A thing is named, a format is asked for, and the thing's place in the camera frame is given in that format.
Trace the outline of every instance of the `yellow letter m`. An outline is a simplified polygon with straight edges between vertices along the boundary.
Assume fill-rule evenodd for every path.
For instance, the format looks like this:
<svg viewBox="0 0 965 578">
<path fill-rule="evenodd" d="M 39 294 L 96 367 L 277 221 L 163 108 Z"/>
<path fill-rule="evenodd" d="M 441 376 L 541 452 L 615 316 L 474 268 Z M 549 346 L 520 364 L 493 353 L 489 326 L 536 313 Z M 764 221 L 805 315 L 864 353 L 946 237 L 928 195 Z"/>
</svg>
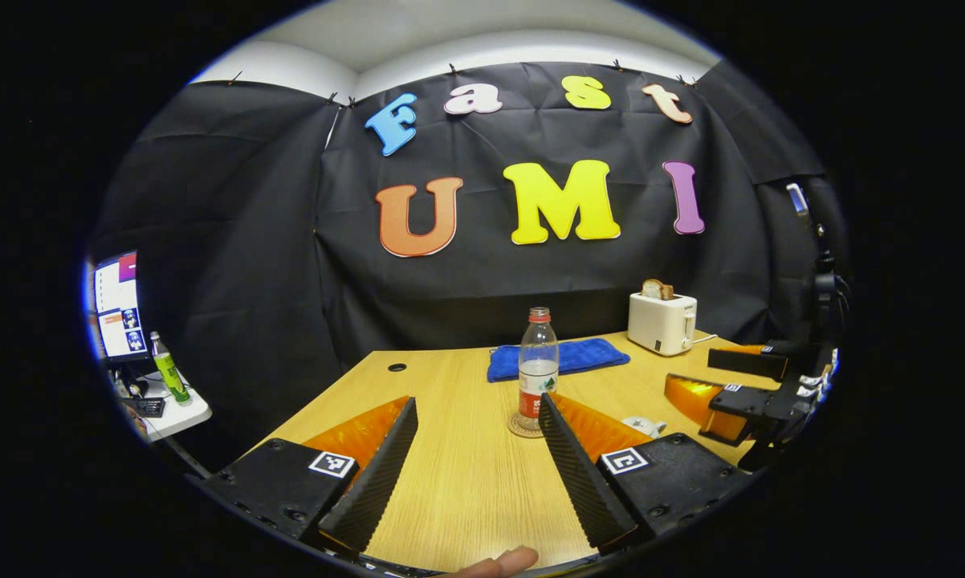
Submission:
<svg viewBox="0 0 965 578">
<path fill-rule="evenodd" d="M 621 227 L 611 215 L 608 201 L 607 174 L 603 161 L 578 161 L 572 165 L 564 190 L 553 182 L 544 167 L 535 162 L 522 162 L 504 169 L 504 178 L 515 183 L 519 204 L 519 228 L 511 234 L 515 245 L 531 245 L 548 240 L 548 231 L 540 226 L 540 211 L 557 238 L 564 241 L 572 230 L 575 212 L 580 214 L 575 235 L 590 238 L 617 238 Z"/>
</svg>

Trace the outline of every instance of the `human hand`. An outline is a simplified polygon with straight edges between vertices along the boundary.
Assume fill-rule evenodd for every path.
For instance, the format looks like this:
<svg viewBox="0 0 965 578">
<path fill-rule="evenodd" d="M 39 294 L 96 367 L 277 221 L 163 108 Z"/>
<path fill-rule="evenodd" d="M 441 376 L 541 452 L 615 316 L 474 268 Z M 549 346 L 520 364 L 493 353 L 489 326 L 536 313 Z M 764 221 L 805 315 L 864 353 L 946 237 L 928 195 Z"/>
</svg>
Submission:
<svg viewBox="0 0 965 578">
<path fill-rule="evenodd" d="M 141 420 L 139 413 L 130 406 L 126 406 L 126 410 L 129 411 L 129 416 L 133 418 L 133 424 L 136 425 L 141 434 L 148 435 L 148 426 L 144 423 L 144 420 Z"/>
<path fill-rule="evenodd" d="M 536 564 L 540 559 L 539 553 L 527 546 L 519 546 L 513 550 L 502 553 L 493 560 L 487 557 L 485 560 L 472 564 L 467 568 L 454 573 L 446 574 L 452 578 L 511 578 Z"/>
</svg>

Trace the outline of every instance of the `finger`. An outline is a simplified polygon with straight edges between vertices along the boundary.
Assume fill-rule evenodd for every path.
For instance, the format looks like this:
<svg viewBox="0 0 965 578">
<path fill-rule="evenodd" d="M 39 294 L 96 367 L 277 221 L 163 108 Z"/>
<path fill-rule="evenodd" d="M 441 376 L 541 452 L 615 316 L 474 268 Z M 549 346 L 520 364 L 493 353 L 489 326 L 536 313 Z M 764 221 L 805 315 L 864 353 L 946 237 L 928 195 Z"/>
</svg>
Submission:
<svg viewBox="0 0 965 578">
<path fill-rule="evenodd" d="M 449 574 L 450 578 L 503 578 L 503 568 L 492 557 L 476 562 L 468 568 Z"/>
<path fill-rule="evenodd" d="M 497 564 L 500 564 L 503 571 L 502 576 L 514 576 L 536 564 L 537 560 L 540 560 L 540 555 L 536 550 L 529 546 L 519 546 L 511 552 L 504 552 L 498 557 Z"/>
</svg>

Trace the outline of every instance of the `screw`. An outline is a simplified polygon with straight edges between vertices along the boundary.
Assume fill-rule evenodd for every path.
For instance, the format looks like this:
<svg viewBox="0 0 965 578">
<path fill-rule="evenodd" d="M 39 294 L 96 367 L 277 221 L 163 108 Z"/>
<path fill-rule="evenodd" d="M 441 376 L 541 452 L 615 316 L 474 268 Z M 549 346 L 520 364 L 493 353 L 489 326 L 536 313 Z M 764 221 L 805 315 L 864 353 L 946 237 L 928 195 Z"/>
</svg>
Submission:
<svg viewBox="0 0 965 578">
<path fill-rule="evenodd" d="M 285 513 L 287 513 L 287 517 L 289 517 L 289 519 L 295 520 L 296 522 L 303 522 L 307 519 L 306 513 L 293 508 L 287 508 Z"/>
</svg>

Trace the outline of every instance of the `white toaster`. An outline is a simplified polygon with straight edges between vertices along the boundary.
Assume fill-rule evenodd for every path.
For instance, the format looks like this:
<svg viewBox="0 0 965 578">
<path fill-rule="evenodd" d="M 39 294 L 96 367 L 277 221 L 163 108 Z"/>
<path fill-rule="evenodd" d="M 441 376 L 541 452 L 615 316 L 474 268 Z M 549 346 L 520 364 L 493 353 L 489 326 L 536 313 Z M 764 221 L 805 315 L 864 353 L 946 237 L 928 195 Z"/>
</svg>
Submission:
<svg viewBox="0 0 965 578">
<path fill-rule="evenodd" d="M 629 296 L 629 339 L 660 355 L 677 355 L 693 347 L 696 299 L 676 294 L 672 299 Z"/>
</svg>

